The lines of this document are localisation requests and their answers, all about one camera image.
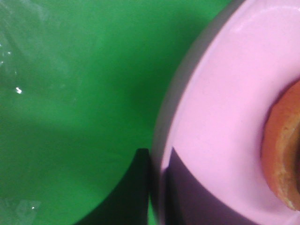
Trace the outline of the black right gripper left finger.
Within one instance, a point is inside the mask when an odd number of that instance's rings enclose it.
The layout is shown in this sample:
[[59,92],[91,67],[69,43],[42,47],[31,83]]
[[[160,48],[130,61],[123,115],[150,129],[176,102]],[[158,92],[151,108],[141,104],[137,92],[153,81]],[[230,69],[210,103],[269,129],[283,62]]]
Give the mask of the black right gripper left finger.
[[77,225],[146,225],[150,191],[150,154],[137,149],[113,191]]

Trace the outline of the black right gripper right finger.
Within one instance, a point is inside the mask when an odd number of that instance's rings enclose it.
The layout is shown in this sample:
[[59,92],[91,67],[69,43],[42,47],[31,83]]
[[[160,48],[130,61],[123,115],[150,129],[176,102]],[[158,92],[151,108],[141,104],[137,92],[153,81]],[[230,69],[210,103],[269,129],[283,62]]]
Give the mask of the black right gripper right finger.
[[209,153],[184,162],[171,151],[166,170],[169,225],[293,225],[295,212],[269,190],[258,153]]

